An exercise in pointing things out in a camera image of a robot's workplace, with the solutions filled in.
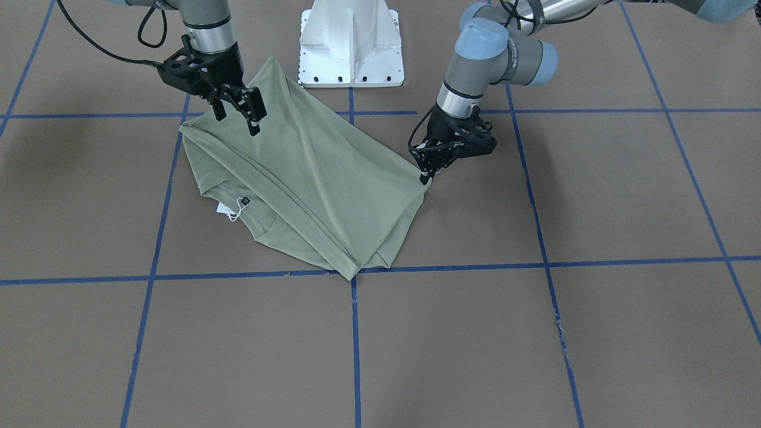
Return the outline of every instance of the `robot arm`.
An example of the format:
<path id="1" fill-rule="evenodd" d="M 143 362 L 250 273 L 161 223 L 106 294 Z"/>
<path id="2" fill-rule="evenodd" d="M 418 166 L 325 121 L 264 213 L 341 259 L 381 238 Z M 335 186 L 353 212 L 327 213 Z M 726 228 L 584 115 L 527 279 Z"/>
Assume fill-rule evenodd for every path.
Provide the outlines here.
<path id="1" fill-rule="evenodd" d="M 161 80 L 208 101 L 217 120 L 225 118 L 222 101 L 227 101 L 246 118 L 252 136 L 259 132 L 259 121 L 267 112 L 260 90 L 243 83 L 243 64 L 227 0 L 111 1 L 180 11 L 187 34 L 182 36 L 183 48 L 158 66 Z"/>
<path id="2" fill-rule="evenodd" d="M 671 2 L 716 23 L 730 21 L 755 4 L 755 0 Z M 528 35 L 546 24 L 572 21 L 569 18 L 609 2 L 513 0 L 508 3 L 503 0 L 501 3 L 505 5 L 475 3 L 460 19 L 460 37 L 444 82 L 436 104 L 426 114 L 430 119 L 425 138 L 419 145 L 412 145 L 412 137 L 408 143 L 409 152 L 422 172 L 423 184 L 458 158 L 488 155 L 496 147 L 492 124 L 479 117 L 479 101 L 488 86 L 542 85 L 554 76 L 558 64 L 555 47 L 532 40 Z"/>

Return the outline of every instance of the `black cable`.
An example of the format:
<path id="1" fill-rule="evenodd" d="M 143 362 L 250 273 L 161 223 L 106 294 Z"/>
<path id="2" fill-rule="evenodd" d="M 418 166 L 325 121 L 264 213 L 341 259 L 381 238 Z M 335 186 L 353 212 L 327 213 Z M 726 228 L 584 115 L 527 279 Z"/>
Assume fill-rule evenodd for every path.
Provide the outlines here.
<path id="1" fill-rule="evenodd" d="M 69 16 L 68 11 L 66 11 L 66 8 L 63 6 L 63 3 L 61 0 L 56 0 L 56 3 L 58 3 L 58 7 L 61 8 L 61 12 L 63 12 L 63 16 L 66 18 L 68 23 L 77 30 L 77 33 L 79 33 L 80 36 L 82 36 L 86 41 L 88 41 L 91 45 L 95 46 L 98 50 L 100 50 L 102 53 L 105 53 L 106 55 L 110 56 L 111 58 L 118 59 L 119 61 L 129 62 L 130 64 L 142 64 L 142 65 L 149 65 L 154 68 L 158 68 L 161 66 L 160 62 L 150 61 L 148 59 L 130 59 L 125 58 L 123 56 L 118 56 L 115 53 L 111 53 L 107 50 L 105 50 L 101 45 L 95 43 L 94 40 L 92 40 L 87 34 L 82 31 L 82 29 L 72 20 L 72 17 Z"/>
<path id="2" fill-rule="evenodd" d="M 549 24 L 549 25 L 554 25 L 554 24 L 568 24 L 569 22 L 576 22 L 576 21 L 581 21 L 582 19 L 584 19 L 584 18 L 586 18 L 587 16 L 591 15 L 591 14 L 592 14 L 592 12 L 594 12 L 595 10 L 597 10 L 597 8 L 592 8 L 592 9 L 589 9 L 589 11 L 588 11 L 587 13 L 583 14 L 582 16 L 578 16 L 578 17 L 576 17 L 576 18 L 571 18 L 571 19 L 564 19 L 564 20 L 561 20 L 561 21 L 547 21 L 545 24 Z"/>
<path id="3" fill-rule="evenodd" d="M 521 21 L 530 22 L 531 24 L 536 23 L 536 21 L 534 21 L 533 18 L 529 19 L 518 14 L 518 10 L 517 10 L 518 1 L 519 0 L 516 0 L 515 4 L 513 5 L 512 3 L 505 3 L 505 0 L 499 0 L 499 3 L 507 11 L 508 15 L 510 15 L 508 16 L 508 20 L 505 22 L 505 27 L 507 27 L 510 24 L 510 22 L 512 21 L 512 18 L 517 19 L 518 30 L 521 29 Z"/>
<path id="4" fill-rule="evenodd" d="M 423 118 L 415 126 L 415 129 L 412 130 L 412 134 L 409 135 L 409 140 L 407 141 L 407 148 L 408 149 L 412 148 L 412 139 L 415 138 L 415 133 L 418 132 L 418 128 L 420 128 L 420 126 L 423 124 L 423 122 L 425 122 L 425 120 L 428 119 L 428 116 L 431 116 L 431 113 L 433 113 L 433 109 L 434 108 L 431 107 L 431 109 L 428 110 L 428 112 L 425 115 L 423 115 Z"/>
<path id="5" fill-rule="evenodd" d="M 520 0 L 515 0 L 515 4 L 512 4 L 512 3 L 505 3 L 505 0 L 499 0 L 499 3 L 507 11 L 507 13 L 509 15 L 508 16 L 508 20 L 505 22 L 505 27 L 507 27 L 510 24 L 510 22 L 512 21 L 513 18 L 515 18 L 517 20 L 518 30 L 521 29 L 521 21 L 530 22 L 531 24 L 535 24 L 536 23 L 536 21 L 533 18 L 529 19 L 529 18 L 526 18 L 526 17 L 521 16 L 520 14 L 518 14 L 518 12 L 517 12 L 517 6 L 518 6 L 518 2 L 519 1 Z M 611 3 L 611 1 L 612 0 L 609 0 L 608 2 L 605 2 L 603 4 L 607 5 L 608 3 Z M 595 9 L 597 9 L 597 8 L 592 8 L 587 13 L 583 14 L 582 16 L 576 17 L 576 18 L 564 19 L 564 20 L 561 20 L 561 21 L 547 21 L 547 22 L 545 22 L 545 24 L 556 25 L 556 24 L 567 24 L 569 22 L 580 21 L 580 20 L 586 18 L 587 16 L 591 15 L 592 12 L 594 12 Z"/>
<path id="6" fill-rule="evenodd" d="M 142 38 L 142 32 L 145 30 L 145 25 L 148 23 L 148 20 L 151 19 L 151 15 L 153 15 L 153 12 L 156 11 L 156 8 L 151 8 L 147 14 L 143 17 L 142 22 L 140 23 L 140 28 L 138 28 L 138 42 L 140 42 L 141 45 L 150 47 L 152 49 L 160 48 L 165 41 L 167 41 L 167 12 L 161 11 L 161 18 L 164 20 L 164 32 L 161 35 L 161 41 L 159 41 L 156 44 L 148 43 Z"/>

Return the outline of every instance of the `blue tape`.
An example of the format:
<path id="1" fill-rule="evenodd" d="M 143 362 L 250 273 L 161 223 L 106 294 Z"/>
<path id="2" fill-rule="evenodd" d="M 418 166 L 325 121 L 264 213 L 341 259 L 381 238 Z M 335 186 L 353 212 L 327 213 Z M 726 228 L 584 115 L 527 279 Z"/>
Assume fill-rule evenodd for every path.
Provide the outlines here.
<path id="1" fill-rule="evenodd" d="M 149 275 L 141 276 L 85 276 L 82 278 L 0 279 L 0 286 L 42 286 L 49 284 L 127 283 L 148 281 Z"/>
<path id="2" fill-rule="evenodd" d="M 723 257 L 683 257 L 642 260 L 591 260 L 550 262 L 551 267 L 636 266 L 648 264 L 689 264 L 723 262 Z"/>
<path id="3" fill-rule="evenodd" d="M 727 264 L 727 270 L 729 270 L 729 274 L 732 278 L 732 282 L 734 283 L 734 288 L 737 290 L 737 294 L 740 296 L 740 301 L 743 303 L 745 314 L 747 315 L 748 321 L 750 322 L 750 325 L 753 328 L 753 332 L 756 334 L 756 339 L 758 340 L 759 345 L 761 345 L 761 330 L 759 329 L 758 323 L 756 322 L 756 318 L 753 316 L 753 311 L 751 311 L 750 305 L 748 305 L 748 301 L 745 297 L 745 292 L 743 291 L 743 287 L 740 285 L 740 281 L 737 279 L 737 275 L 734 272 L 731 259 L 729 258 L 729 255 L 727 254 L 727 250 L 724 247 L 724 242 L 721 240 L 721 236 L 718 233 L 718 228 L 716 227 L 716 223 L 714 222 L 713 216 L 711 215 L 711 211 L 708 209 L 708 204 L 705 201 L 703 192 L 702 190 L 700 190 L 698 179 L 695 176 L 695 172 L 693 171 L 692 165 L 689 163 L 689 159 L 687 158 L 687 153 L 684 150 L 684 145 L 682 144 L 682 139 L 679 137 L 679 133 L 677 132 L 677 127 L 673 123 L 671 114 L 669 113 L 669 110 L 666 106 L 666 101 L 664 100 L 663 94 L 661 93 L 661 89 L 658 87 L 658 82 L 655 80 L 655 74 L 653 73 L 653 70 L 650 67 L 650 62 L 648 61 L 648 58 L 645 55 L 645 51 L 642 49 L 642 44 L 639 41 L 639 37 L 637 37 L 637 32 L 634 29 L 632 20 L 629 18 L 629 14 L 626 12 L 626 7 L 624 7 L 623 3 L 621 3 L 620 6 L 621 6 L 621 11 L 623 12 L 624 18 L 626 19 L 626 23 L 629 25 L 629 30 L 632 32 L 632 36 L 634 37 L 634 41 L 637 45 L 637 49 L 639 50 L 639 55 L 642 57 L 642 61 L 645 63 L 645 68 L 648 70 L 648 74 L 650 75 L 650 80 L 652 81 L 653 87 L 655 88 L 655 93 L 658 95 L 658 99 L 661 100 L 661 106 L 663 107 L 664 113 L 666 114 L 666 118 L 668 119 L 669 126 L 671 127 L 671 132 L 673 133 L 673 137 L 677 142 L 677 147 L 679 148 L 679 152 L 682 155 L 682 160 L 684 161 L 684 165 L 687 168 L 687 172 L 689 173 L 689 178 L 693 182 L 695 191 L 698 194 L 698 199 L 700 199 L 700 205 L 703 207 L 703 211 L 705 212 L 705 217 L 708 219 L 708 224 L 711 226 L 711 230 L 713 231 L 714 238 L 716 239 L 716 243 L 718 244 L 719 250 L 721 250 L 722 259 Z"/>
<path id="4" fill-rule="evenodd" d="M 356 276 L 352 278 L 352 336 L 354 342 L 354 425 L 355 428 L 362 428 L 362 396 L 359 369 L 359 313 Z"/>
<path id="5" fill-rule="evenodd" d="M 111 117 L 182 117 L 182 113 L 12 114 L 11 119 L 107 119 Z"/>
<path id="6" fill-rule="evenodd" d="M 518 154 L 521 156 L 521 167 L 524 169 L 526 176 L 526 190 L 528 192 L 528 199 L 531 202 L 531 209 L 533 210 L 533 219 L 537 225 L 537 238 L 539 240 L 539 248 L 542 251 L 542 262 L 544 265 L 545 276 L 547 278 L 547 288 L 549 289 L 549 296 L 552 299 L 552 308 L 555 311 L 555 326 L 558 330 L 558 338 L 560 339 L 560 348 L 563 353 L 563 359 L 565 360 L 565 372 L 568 375 L 568 383 L 571 386 L 571 396 L 573 398 L 574 409 L 576 409 L 576 422 L 579 428 L 584 428 L 584 415 L 581 412 L 581 403 L 578 398 L 578 392 L 576 389 L 576 378 L 573 374 L 573 368 L 571 367 L 571 360 L 568 357 L 568 346 L 565 343 L 565 332 L 560 327 L 560 307 L 558 306 L 558 299 L 555 294 L 555 285 L 552 281 L 552 271 L 547 259 L 547 249 L 544 244 L 544 237 L 542 235 L 542 225 L 539 221 L 539 211 L 537 210 L 537 202 L 533 197 L 533 188 L 531 187 L 531 176 L 528 170 L 528 163 L 526 163 L 526 153 L 524 151 L 523 142 L 521 141 L 521 129 L 518 127 L 518 118 L 515 114 L 515 105 L 513 104 L 513 96 L 510 92 L 510 87 L 505 86 L 505 91 L 508 94 L 508 104 L 510 106 L 511 117 L 513 120 L 513 128 L 515 131 L 515 140 L 518 146 Z"/>
<path id="7" fill-rule="evenodd" d="M 349 123 L 354 125 L 354 88 L 349 87 Z"/>
<path id="8" fill-rule="evenodd" d="M 671 113 L 759 113 L 761 108 L 670 108 Z"/>
<path id="9" fill-rule="evenodd" d="M 40 28 L 40 33 L 37 34 L 37 40 L 34 42 L 32 52 L 29 54 L 27 64 L 24 66 L 24 70 L 21 72 L 21 77 L 18 79 L 16 90 L 13 92 L 13 98 L 11 98 L 11 103 L 8 105 L 8 110 L 5 112 L 5 118 L 2 120 L 2 123 L 0 123 L 0 136 L 5 132 L 5 127 L 8 125 L 11 113 L 13 113 L 13 107 L 16 106 L 18 95 L 21 93 L 21 87 L 24 86 L 24 82 L 27 80 L 29 68 L 32 66 L 34 56 L 37 54 L 37 50 L 40 48 L 40 43 L 43 41 L 43 36 L 45 35 L 45 30 L 47 30 L 47 24 L 50 22 L 50 16 L 53 14 L 53 6 L 55 3 L 55 0 L 50 0 L 47 13 L 45 13 L 45 19 L 43 20 L 43 26 Z"/>
<path id="10" fill-rule="evenodd" d="M 315 270 L 275 270 L 264 272 L 231 272 L 231 273 L 181 273 L 169 275 L 156 275 L 157 281 L 177 281 L 185 279 L 233 279 L 233 278 L 272 278 L 278 276 L 311 276 L 327 275 L 332 271 L 325 269 Z"/>
<path id="11" fill-rule="evenodd" d="M 450 266 L 401 266 L 401 267 L 370 267 L 360 270 L 360 273 L 395 273 L 395 272 L 451 272 L 460 270 L 511 270 L 511 269 L 538 269 L 544 267 L 542 263 L 515 263 L 515 264 L 462 264 Z"/>
<path id="12" fill-rule="evenodd" d="M 730 256 L 731 261 L 761 261 L 761 256 Z"/>
<path id="13" fill-rule="evenodd" d="M 663 113 L 659 108 L 565 108 L 548 110 L 516 110 L 515 113 Z"/>
<path id="14" fill-rule="evenodd" d="M 183 115 L 180 119 L 180 123 L 184 123 L 187 120 L 187 112 L 190 107 L 190 95 L 185 96 L 185 105 L 183 107 Z M 155 282 L 156 270 L 158 268 L 158 259 L 161 255 L 161 243 L 164 240 L 164 228 L 167 224 L 167 213 L 169 212 L 169 202 L 172 197 L 172 182 L 174 181 L 174 171 L 177 168 L 177 156 L 180 153 L 180 147 L 182 146 L 183 136 L 182 133 L 177 133 L 177 142 L 174 145 L 174 156 L 172 157 L 172 167 L 169 171 L 169 181 L 167 182 L 167 192 L 164 197 L 164 208 L 161 211 L 161 222 L 158 226 L 158 233 L 156 236 L 156 248 L 153 255 L 153 261 L 151 262 L 151 279 L 148 281 L 148 287 L 145 290 L 145 301 L 143 302 L 142 316 L 140 317 L 140 328 L 138 329 L 138 338 L 135 342 L 135 355 L 132 357 L 132 371 L 129 374 L 129 382 L 127 384 L 127 393 L 124 397 L 124 408 L 122 409 L 122 421 L 120 428 L 127 427 L 127 420 L 129 418 L 129 408 L 132 405 L 132 393 L 135 390 L 135 379 L 138 374 L 138 365 L 140 363 L 140 352 L 142 351 L 142 341 L 145 336 L 145 325 L 148 323 L 148 311 L 151 308 L 151 297 L 153 296 L 153 285 Z"/>

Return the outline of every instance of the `white tag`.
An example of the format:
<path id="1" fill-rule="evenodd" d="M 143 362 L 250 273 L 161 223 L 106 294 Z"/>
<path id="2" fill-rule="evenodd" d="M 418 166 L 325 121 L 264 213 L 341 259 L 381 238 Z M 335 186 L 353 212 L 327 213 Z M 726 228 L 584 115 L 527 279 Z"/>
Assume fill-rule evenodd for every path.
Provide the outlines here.
<path id="1" fill-rule="evenodd" d="M 226 216 L 234 216 L 235 214 L 237 214 L 235 211 L 233 211 L 232 209 L 229 209 L 223 203 L 219 203 L 219 205 L 217 205 L 217 212 L 219 212 L 220 214 L 225 214 Z"/>

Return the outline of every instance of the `sage green shirt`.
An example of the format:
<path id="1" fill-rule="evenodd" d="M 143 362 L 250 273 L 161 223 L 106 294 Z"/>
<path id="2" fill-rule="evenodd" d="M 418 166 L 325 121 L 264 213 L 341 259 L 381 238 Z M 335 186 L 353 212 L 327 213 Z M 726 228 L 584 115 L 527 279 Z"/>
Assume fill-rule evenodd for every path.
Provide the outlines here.
<path id="1" fill-rule="evenodd" d="M 250 86 L 267 116 L 250 136 L 231 106 L 182 125 L 203 196 L 237 210 L 256 241 L 351 279 L 390 267 L 427 187 L 420 171 L 285 76 L 269 58 Z"/>

